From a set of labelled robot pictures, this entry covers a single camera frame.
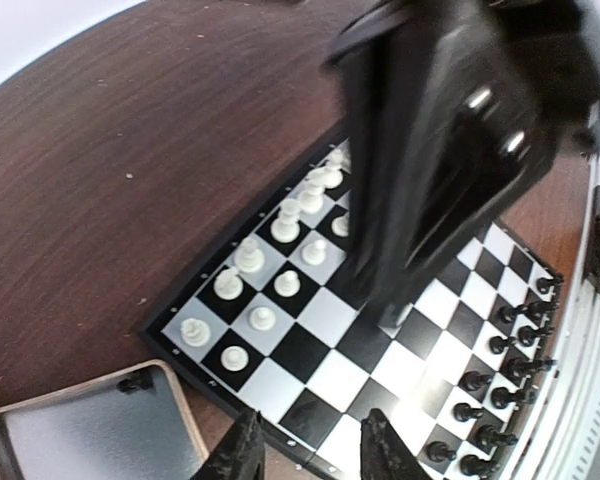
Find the black grey chessboard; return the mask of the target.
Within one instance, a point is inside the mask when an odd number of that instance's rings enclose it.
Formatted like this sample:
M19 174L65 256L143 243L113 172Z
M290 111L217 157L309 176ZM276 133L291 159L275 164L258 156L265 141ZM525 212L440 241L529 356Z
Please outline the black grey chessboard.
M400 328L366 319L346 241L333 231L348 211L348 180L300 216L295 240L271 231L312 169L346 172L346 147L333 129L298 158L186 269L144 338L228 414L259 411L272 444L316 475L358 477L361 422L378 408L431 478L461 478L461 458L474 454L501 464L495 479L531 390L504 364L546 358L559 275L494 222L408 306Z

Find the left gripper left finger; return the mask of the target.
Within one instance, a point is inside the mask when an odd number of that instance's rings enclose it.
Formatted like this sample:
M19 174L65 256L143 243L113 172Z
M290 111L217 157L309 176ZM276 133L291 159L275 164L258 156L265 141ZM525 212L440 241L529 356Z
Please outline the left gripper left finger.
M194 479L262 480L265 460L262 416L246 408L194 474Z

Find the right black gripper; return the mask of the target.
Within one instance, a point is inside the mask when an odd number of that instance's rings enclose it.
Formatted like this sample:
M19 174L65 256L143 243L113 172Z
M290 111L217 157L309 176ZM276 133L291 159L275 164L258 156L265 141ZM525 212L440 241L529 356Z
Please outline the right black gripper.
M335 38L351 155L348 266L396 327L552 168L600 150L600 3L380 1Z

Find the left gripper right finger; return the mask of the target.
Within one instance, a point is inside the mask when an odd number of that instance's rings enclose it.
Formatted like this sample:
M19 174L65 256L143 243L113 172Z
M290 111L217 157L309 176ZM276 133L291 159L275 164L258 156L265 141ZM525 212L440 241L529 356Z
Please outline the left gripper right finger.
M378 408L371 409L361 422L360 477L362 480L430 479Z

